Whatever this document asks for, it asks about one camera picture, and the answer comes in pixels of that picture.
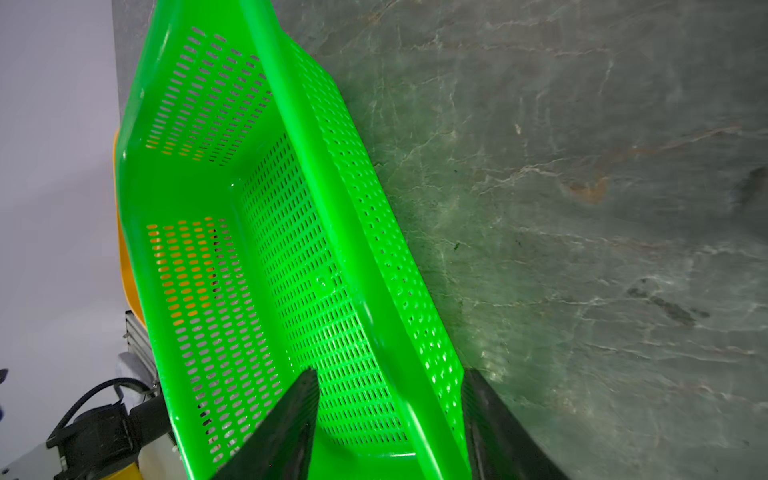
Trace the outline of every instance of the marble surface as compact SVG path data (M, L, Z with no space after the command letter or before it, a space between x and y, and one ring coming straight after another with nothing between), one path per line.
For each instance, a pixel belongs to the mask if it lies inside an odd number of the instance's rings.
M121 106L151 1L113 0ZM574 480L768 470L768 3L275 0Z

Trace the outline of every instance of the perforated basket wall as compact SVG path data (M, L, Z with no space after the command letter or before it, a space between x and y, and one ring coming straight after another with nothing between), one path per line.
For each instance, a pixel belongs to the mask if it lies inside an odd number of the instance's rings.
M159 2L117 148L121 220L187 470L212 476L312 366L315 477L334 462L347 465L337 478L429 476L333 238L362 230L398 348L415 352L414 382L429 384L465 456L458 357L338 89L282 32L283 54L260 54L248 20L238 2ZM266 74L286 62L353 223L328 224L318 208L323 192L283 122L285 90Z

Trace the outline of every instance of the green plastic basket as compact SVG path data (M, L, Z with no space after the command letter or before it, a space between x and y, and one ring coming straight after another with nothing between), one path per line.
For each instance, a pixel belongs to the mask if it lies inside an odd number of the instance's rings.
M310 478L468 478L463 370L330 76L267 0L159 0L118 208L192 479L307 367Z

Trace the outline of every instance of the black cable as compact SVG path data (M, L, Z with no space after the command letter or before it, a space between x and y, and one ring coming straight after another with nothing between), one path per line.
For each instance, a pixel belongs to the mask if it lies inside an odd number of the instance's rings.
M91 399L91 397L99 393L101 390L111 386L124 386L128 389L134 390L135 392L143 394L152 392L152 389L146 383L128 377L120 377L99 383L94 388L88 390L85 395L80 397L80 399L74 403L74 405L64 414L64 417L61 419L61 421L54 427L53 432L51 432L51 434L48 436L48 439L52 439L56 432L63 429L69 423L69 421L72 420L74 414L77 413L78 410L82 408L82 406L85 405L88 400Z

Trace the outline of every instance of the white wall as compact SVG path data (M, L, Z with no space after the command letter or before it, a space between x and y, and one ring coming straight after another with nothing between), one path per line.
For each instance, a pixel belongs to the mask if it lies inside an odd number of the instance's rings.
M118 122L110 2L0 0L0 465L124 350Z

